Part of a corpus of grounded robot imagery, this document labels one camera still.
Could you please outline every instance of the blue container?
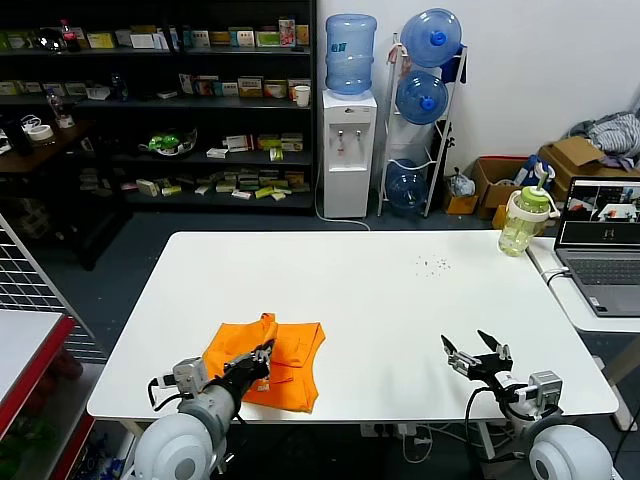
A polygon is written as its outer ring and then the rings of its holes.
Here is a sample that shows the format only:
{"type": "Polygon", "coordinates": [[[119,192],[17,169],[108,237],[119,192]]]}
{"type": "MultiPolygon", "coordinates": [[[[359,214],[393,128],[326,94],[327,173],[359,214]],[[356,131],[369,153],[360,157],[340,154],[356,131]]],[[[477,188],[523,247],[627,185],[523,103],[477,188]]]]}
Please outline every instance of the blue container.
{"type": "Polygon", "coordinates": [[[413,63],[439,67],[460,50],[462,28],[449,10],[434,8],[411,18],[402,29],[400,41],[413,63]]]}
{"type": "MultiPolygon", "coordinates": [[[[396,160],[404,167],[415,168],[407,158],[396,160]]],[[[421,210],[427,200],[427,183],[419,170],[406,170],[391,162],[387,167],[385,191],[393,208],[403,213],[421,210]]]]}
{"type": "Polygon", "coordinates": [[[343,95],[371,88],[373,39],[378,22],[369,15],[342,14],[327,19],[327,87],[343,95]]]}
{"type": "Polygon", "coordinates": [[[415,70],[398,83],[396,106],[402,116],[416,125],[435,122],[447,109],[449,92],[433,75],[415,70]]]}

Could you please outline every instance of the plastic cup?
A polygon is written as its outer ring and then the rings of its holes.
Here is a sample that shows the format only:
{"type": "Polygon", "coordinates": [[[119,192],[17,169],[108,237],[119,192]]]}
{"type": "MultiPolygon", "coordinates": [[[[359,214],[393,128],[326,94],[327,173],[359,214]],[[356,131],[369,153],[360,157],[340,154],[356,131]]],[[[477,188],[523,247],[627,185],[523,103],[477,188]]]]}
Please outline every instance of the plastic cup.
{"type": "Polygon", "coordinates": [[[309,85],[297,85],[294,90],[296,91],[296,103],[298,104],[298,106],[308,106],[309,96],[311,95],[311,87],[309,85]]]}

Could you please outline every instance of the water bottle rack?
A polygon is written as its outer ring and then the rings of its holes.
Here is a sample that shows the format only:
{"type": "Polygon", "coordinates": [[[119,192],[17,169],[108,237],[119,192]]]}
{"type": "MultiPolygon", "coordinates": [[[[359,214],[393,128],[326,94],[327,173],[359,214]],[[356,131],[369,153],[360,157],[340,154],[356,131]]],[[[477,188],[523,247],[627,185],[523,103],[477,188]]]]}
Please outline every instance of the water bottle rack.
{"type": "Polygon", "coordinates": [[[385,105],[388,107],[388,117],[385,119],[384,128],[385,128],[385,142],[384,142],[384,157],[383,157],[383,167],[382,167],[382,175],[380,178],[380,187],[378,188],[378,216],[382,215],[382,207],[384,202],[388,201],[387,194],[385,191],[385,182],[387,178],[387,168],[390,163],[395,163],[400,166],[404,170],[424,170],[425,171],[425,181],[429,184],[429,189],[427,192],[427,202],[425,204],[424,209],[424,217],[429,216],[429,209],[431,207],[431,200],[433,197],[433,192],[436,186],[436,182],[438,181],[438,172],[440,170],[440,163],[442,162],[442,157],[444,155],[445,145],[447,144],[447,139],[449,137],[449,128],[451,126],[450,113],[453,107],[453,101],[455,99],[455,92],[460,85],[460,80],[462,78],[462,72],[464,70],[465,63],[467,61],[467,47],[462,46],[462,52],[460,54],[460,64],[458,65],[458,70],[456,71],[456,80],[451,88],[451,93],[449,95],[449,105],[442,117],[433,122],[433,127],[440,134],[440,148],[438,149],[438,155],[435,160],[432,158],[431,153],[429,152],[429,147],[424,145],[425,152],[425,163],[419,165],[417,167],[405,167],[396,162],[395,159],[391,158],[391,150],[392,147],[399,146],[414,146],[418,145],[418,143],[393,143],[393,133],[394,133],[394,124],[396,122],[393,121],[395,116],[401,115],[396,107],[396,94],[398,92],[398,82],[402,76],[403,67],[406,61],[409,61],[409,54],[407,53],[407,49],[400,43],[400,36],[397,33],[393,34],[393,47],[391,52],[389,52],[389,81],[387,83],[387,93],[385,96],[385,105]],[[442,118],[445,119],[444,130],[440,130],[438,127],[438,121],[442,118]],[[427,167],[429,165],[435,165],[433,168],[433,174],[431,178],[427,178],[427,167]]]}

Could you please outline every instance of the orange cloth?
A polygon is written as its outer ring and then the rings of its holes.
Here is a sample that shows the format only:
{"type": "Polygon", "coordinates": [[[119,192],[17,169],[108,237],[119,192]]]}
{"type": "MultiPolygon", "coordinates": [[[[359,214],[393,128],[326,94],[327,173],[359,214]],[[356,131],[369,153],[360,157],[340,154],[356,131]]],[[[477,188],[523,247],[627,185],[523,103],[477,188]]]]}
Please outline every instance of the orange cloth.
{"type": "Polygon", "coordinates": [[[247,325],[223,323],[205,350],[209,378],[224,374],[224,364],[276,335],[268,390],[256,382],[242,399],[268,407],[311,413],[318,398],[313,359],[325,336],[319,323],[278,324],[273,313],[247,325]]]}

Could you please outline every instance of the red shelf edge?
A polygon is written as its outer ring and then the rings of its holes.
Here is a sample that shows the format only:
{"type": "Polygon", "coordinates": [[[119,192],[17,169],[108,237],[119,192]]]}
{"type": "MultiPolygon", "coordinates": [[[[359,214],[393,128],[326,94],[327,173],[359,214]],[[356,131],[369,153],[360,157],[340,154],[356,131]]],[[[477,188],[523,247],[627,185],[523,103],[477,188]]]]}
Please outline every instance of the red shelf edge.
{"type": "Polygon", "coordinates": [[[72,437],[69,439],[69,442],[65,446],[64,452],[58,463],[56,464],[53,473],[49,477],[49,480],[66,480],[71,472],[71,469],[76,463],[78,455],[82,450],[89,434],[91,433],[91,428],[95,423],[95,418],[89,415],[86,411],[84,415],[78,422],[75,430],[73,431],[72,437]]]}
{"type": "Polygon", "coordinates": [[[16,384],[12,387],[5,401],[0,404],[0,439],[2,439],[9,429],[9,426],[27,401],[38,380],[40,380],[53,360],[53,357],[58,353],[65,339],[69,333],[71,333],[71,330],[73,330],[74,325],[75,322],[73,318],[69,316],[64,316],[58,322],[49,333],[40,350],[35,353],[16,384]]]}

